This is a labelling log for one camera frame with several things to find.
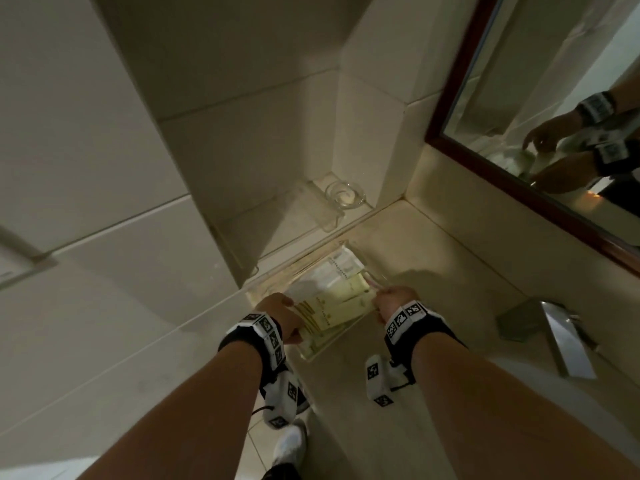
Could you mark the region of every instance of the white shoe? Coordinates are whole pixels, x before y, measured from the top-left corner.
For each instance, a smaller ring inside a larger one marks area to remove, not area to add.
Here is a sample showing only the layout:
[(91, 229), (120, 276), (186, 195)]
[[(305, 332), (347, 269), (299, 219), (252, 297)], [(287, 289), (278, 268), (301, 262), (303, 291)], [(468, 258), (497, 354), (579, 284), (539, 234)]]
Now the white shoe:
[(273, 449), (273, 465), (292, 463), (297, 470), (307, 452), (307, 427), (300, 418), (295, 419), (291, 426), (284, 429)]

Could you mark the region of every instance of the mirror frame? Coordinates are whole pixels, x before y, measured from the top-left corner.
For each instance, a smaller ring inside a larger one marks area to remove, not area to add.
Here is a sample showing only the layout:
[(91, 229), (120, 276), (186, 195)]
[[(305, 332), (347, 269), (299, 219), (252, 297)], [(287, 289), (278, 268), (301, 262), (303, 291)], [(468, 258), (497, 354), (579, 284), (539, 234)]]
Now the mirror frame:
[(430, 144), (540, 216), (640, 277), (640, 253), (631, 251), (631, 245), (600, 229), (587, 219), (565, 210), (561, 204), (550, 197), (532, 191), (530, 186), (517, 177), (444, 135), (449, 113), (465, 83), (467, 72), (475, 60), (476, 51), (483, 42), (485, 28), (491, 23), (494, 10), (499, 8), (500, 1), (478, 0), (458, 55), (449, 72), (449, 78), (427, 128), (424, 137), (425, 143)]

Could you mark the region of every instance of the hand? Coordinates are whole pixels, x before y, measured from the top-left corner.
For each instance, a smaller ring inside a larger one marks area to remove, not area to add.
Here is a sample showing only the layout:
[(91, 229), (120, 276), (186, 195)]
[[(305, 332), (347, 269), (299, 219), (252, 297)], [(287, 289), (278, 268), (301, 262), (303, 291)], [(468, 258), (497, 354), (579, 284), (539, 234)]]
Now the hand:
[(593, 153), (569, 153), (533, 177), (533, 182), (542, 192), (564, 194), (587, 185), (597, 176)]
[(402, 305), (420, 299), (418, 293), (409, 286), (389, 286), (376, 294), (373, 305), (378, 309), (378, 321), (386, 324), (394, 312)]
[(567, 112), (545, 121), (537, 128), (533, 128), (525, 136), (522, 149), (526, 150), (533, 142), (539, 152), (555, 152), (558, 141), (571, 136), (582, 129), (582, 118), (577, 111)]
[(293, 306), (293, 300), (282, 293), (270, 294), (255, 307), (259, 312), (267, 313), (276, 320), (282, 329), (282, 341), (285, 344), (299, 344), (302, 342), (299, 328), (304, 326), (300, 316), (296, 315), (288, 306)]

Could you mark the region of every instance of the glass ashtray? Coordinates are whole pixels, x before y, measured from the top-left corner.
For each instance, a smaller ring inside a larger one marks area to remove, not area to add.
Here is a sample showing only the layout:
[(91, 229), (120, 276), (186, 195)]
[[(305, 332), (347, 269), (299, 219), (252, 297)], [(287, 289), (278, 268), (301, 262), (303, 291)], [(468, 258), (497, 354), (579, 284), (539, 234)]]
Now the glass ashtray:
[(356, 184), (337, 180), (324, 190), (324, 196), (340, 209), (355, 209), (365, 201), (364, 191)]

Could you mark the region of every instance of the mirror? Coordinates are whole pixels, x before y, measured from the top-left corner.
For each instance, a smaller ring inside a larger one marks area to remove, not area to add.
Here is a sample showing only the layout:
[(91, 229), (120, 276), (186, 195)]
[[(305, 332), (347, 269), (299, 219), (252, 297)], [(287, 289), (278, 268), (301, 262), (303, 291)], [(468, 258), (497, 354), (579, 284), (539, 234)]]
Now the mirror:
[(640, 0), (496, 0), (474, 43), (444, 137), (640, 255)]

